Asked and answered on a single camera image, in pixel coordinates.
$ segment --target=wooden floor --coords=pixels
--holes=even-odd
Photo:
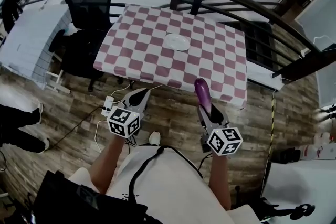
[[[9,91],[18,96],[17,100],[41,101],[45,108],[41,125],[24,129],[34,136],[46,136],[54,144],[94,108],[103,105],[107,94],[127,85],[127,82],[117,85],[116,78],[105,74],[90,94],[87,92],[88,83],[88,79],[66,75],[64,86],[71,89],[71,94],[66,95],[50,90],[42,91],[32,82],[2,70],[0,94],[4,96],[4,91]],[[143,87],[152,88],[153,85],[140,82],[134,84],[135,89]],[[116,92],[113,96],[120,100],[128,91]],[[270,143],[271,97],[272,91],[248,83],[245,109],[239,110],[214,100],[217,107],[228,114],[231,126],[238,127],[244,138],[242,147],[229,160],[232,193],[235,192],[236,185],[240,185],[242,192],[245,192],[252,191],[261,184]],[[286,147],[312,142],[317,128],[313,111],[318,107],[315,75],[285,86],[275,93],[275,97],[275,146]],[[166,86],[153,90],[137,138],[138,144],[145,143],[151,132],[159,131],[162,144],[176,147],[198,165],[204,154],[199,144],[203,129],[197,117],[196,106],[197,98],[192,93]],[[1,177],[8,192],[22,201],[27,192],[36,195],[46,171],[60,170],[69,177],[79,167],[88,168],[99,155],[93,137],[97,122],[104,120],[100,113],[101,110],[98,109],[57,147],[43,154],[29,153],[16,146],[4,145],[2,151],[7,158],[8,168]],[[100,123],[100,147],[104,148],[111,137],[106,123]],[[125,145],[118,165],[127,154],[128,148]],[[209,177],[209,165],[208,159],[201,169],[205,180]]]

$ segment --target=purple object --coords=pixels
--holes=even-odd
[[[198,96],[200,105],[205,109],[205,111],[211,115],[211,96],[209,86],[206,81],[202,78],[195,80],[195,91]]]

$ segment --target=white plate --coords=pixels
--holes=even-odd
[[[188,50],[190,48],[189,40],[181,35],[169,34],[164,38],[165,44],[174,50]]]

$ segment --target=black pants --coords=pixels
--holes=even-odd
[[[1,144],[16,145],[30,152],[42,152],[45,149],[43,141],[18,129],[36,124],[39,119],[40,113],[38,109],[30,113],[0,105]]]

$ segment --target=white shoe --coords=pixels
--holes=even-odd
[[[38,105],[38,111],[40,112],[40,120],[39,120],[39,122],[38,122],[37,124],[41,124],[41,121],[42,121],[42,113],[43,113],[43,104],[42,104],[42,103],[40,103],[40,104]]]
[[[39,152],[38,154],[41,154],[41,153],[43,153],[44,151],[48,150],[48,148],[49,148],[49,146],[50,146],[50,140],[49,140],[49,138],[45,138],[45,139],[43,140],[43,142],[44,142],[44,144],[45,144],[44,150],[43,150],[42,152]]]
[[[149,143],[153,146],[159,146],[161,140],[161,134],[159,132],[153,132],[149,137]]]

